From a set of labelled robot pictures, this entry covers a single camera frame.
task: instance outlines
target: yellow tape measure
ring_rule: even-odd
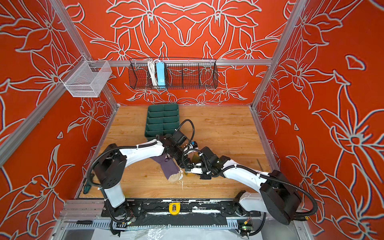
[[[180,203],[173,202],[169,204],[169,213],[172,215],[177,215],[180,212]]]

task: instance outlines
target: red wall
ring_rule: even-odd
[[[257,106],[315,239],[384,236],[383,23],[379,1],[309,1]]]
[[[271,58],[294,1],[63,0],[94,59]],[[109,88],[118,103],[250,104],[266,66],[219,68],[216,90],[133,90],[127,68]]]
[[[0,144],[79,53],[49,1],[0,0]],[[112,114],[100,98],[58,100],[0,169],[0,239],[48,239]]]

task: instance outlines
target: white power cord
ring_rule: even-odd
[[[155,75],[155,61],[154,60],[148,60],[148,71],[149,71],[149,74],[151,76],[153,86],[157,86],[157,79],[156,79],[156,75]]]

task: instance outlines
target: wooden tabletop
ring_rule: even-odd
[[[179,106],[180,122],[190,119],[195,126],[194,140],[199,149],[208,146],[218,157],[230,157],[241,165],[271,171],[251,112],[247,106]],[[119,108],[101,151],[112,143],[118,146],[136,145],[146,142],[144,130],[147,106],[122,106]],[[192,135],[186,122],[181,131]],[[241,190],[255,192],[232,179],[212,178],[200,180],[199,175],[183,174],[183,178],[170,183],[160,165],[145,159],[127,167],[121,179],[121,187],[128,198],[234,198]],[[98,197],[102,194],[92,187],[86,195]]]

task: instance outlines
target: green storage box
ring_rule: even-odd
[[[151,105],[148,107],[144,136],[151,141],[156,135],[174,134],[179,125],[177,103]]]

